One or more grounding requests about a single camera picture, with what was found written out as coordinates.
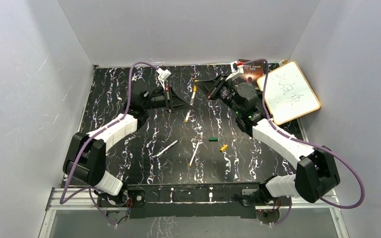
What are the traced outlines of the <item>white marker pen yellow end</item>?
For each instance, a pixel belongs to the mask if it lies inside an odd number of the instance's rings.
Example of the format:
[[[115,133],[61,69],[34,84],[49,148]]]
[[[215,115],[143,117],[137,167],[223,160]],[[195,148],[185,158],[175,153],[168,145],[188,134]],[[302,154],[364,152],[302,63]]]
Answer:
[[[200,141],[197,142],[197,144],[196,144],[196,146],[195,146],[195,148],[194,148],[192,157],[191,157],[190,162],[189,162],[189,166],[190,166],[190,167],[192,166],[192,163],[193,163],[193,161],[194,161],[194,159],[195,159],[195,156],[196,156],[196,153],[197,153],[197,150],[198,150],[199,145],[200,145]]]

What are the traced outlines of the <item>yellow pen cap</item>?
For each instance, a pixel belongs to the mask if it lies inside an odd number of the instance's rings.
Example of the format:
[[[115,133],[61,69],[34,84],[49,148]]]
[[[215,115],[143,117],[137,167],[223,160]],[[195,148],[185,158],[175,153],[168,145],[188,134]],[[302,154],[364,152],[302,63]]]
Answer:
[[[195,80],[194,82],[195,82],[195,84],[193,86],[193,91],[196,92],[197,91],[197,85],[196,85],[196,83],[198,82],[198,80]]]

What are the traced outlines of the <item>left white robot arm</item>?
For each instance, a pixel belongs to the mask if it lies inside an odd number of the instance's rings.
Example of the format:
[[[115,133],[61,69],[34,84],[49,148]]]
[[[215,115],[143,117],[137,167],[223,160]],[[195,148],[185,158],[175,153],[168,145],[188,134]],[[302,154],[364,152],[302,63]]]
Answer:
[[[71,140],[63,165],[63,172],[109,195],[116,206],[128,201],[123,182],[106,170],[106,154],[126,136],[138,131],[149,117],[148,110],[165,108],[168,112],[191,109],[170,86],[149,90],[144,82],[135,82],[128,88],[128,99],[123,113],[100,129],[76,133]]]

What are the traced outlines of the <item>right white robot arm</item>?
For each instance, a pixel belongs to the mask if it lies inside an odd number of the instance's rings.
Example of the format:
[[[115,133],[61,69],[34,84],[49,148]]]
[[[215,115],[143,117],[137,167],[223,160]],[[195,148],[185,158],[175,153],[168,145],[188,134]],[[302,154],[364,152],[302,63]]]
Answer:
[[[265,143],[286,159],[295,169],[293,175],[271,176],[259,185],[253,199],[273,205],[281,196],[301,197],[315,203],[340,184],[334,157],[327,147],[315,148],[278,126],[271,126],[266,118],[262,93],[249,83],[235,85],[221,74],[210,80],[196,82],[209,100],[221,100],[237,114],[239,129],[250,137]]]

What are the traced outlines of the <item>orange-yellow pen cap lower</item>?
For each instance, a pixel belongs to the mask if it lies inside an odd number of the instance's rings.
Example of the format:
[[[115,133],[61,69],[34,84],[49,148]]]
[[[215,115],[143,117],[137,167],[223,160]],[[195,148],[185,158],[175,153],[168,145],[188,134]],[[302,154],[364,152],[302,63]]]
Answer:
[[[226,145],[224,145],[223,147],[221,147],[220,151],[221,151],[221,152],[224,152],[227,148],[228,148],[228,145],[226,144]]]

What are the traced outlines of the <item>dark book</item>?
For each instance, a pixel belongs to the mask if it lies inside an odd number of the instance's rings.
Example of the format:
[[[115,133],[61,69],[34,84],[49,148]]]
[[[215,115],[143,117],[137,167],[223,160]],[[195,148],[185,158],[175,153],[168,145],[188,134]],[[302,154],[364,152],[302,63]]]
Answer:
[[[264,75],[264,63],[262,61],[243,65],[244,73],[236,79],[236,85],[247,82],[259,90],[257,80]]]

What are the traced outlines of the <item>whiteboard with wooden frame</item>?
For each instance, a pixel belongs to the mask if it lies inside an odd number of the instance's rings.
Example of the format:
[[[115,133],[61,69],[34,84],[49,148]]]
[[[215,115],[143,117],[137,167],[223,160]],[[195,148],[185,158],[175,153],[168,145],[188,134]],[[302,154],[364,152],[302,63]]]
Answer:
[[[321,103],[295,61],[257,79],[260,90],[266,83],[265,103],[276,125],[282,125],[319,110]]]

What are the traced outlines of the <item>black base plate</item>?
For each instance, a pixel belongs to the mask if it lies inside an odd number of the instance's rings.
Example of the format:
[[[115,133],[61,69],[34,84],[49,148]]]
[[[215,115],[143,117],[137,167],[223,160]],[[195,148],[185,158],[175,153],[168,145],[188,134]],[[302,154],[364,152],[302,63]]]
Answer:
[[[260,182],[129,184],[119,195],[96,192],[101,208],[125,210],[132,219],[150,217],[265,217],[289,205],[287,197],[273,198]]]

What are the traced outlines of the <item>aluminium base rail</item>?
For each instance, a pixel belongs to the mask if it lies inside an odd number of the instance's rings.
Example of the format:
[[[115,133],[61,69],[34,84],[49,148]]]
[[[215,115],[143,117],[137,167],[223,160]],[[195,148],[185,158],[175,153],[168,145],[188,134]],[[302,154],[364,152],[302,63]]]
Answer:
[[[266,204],[234,199],[235,185],[139,186],[132,204],[113,206],[69,189],[53,189],[41,238],[346,238],[340,209],[322,201],[276,198]]]

